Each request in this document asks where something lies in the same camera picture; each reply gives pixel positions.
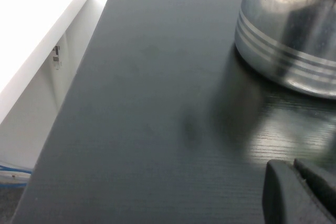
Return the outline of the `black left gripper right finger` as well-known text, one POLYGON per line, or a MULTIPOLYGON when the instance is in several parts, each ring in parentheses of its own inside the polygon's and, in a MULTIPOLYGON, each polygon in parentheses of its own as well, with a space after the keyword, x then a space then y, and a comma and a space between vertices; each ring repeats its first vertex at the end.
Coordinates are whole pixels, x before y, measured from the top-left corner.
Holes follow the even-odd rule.
POLYGON ((293 165, 319 201, 328 210, 335 210, 335 175, 302 159, 295 159, 293 165))

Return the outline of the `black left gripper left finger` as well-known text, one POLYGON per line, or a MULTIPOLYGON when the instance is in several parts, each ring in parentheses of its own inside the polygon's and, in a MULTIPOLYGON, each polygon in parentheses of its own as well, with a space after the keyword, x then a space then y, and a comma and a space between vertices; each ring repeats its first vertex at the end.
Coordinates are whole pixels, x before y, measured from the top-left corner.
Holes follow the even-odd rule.
POLYGON ((262 206, 265 223, 335 223, 335 210, 328 210, 285 161, 267 162, 262 206))

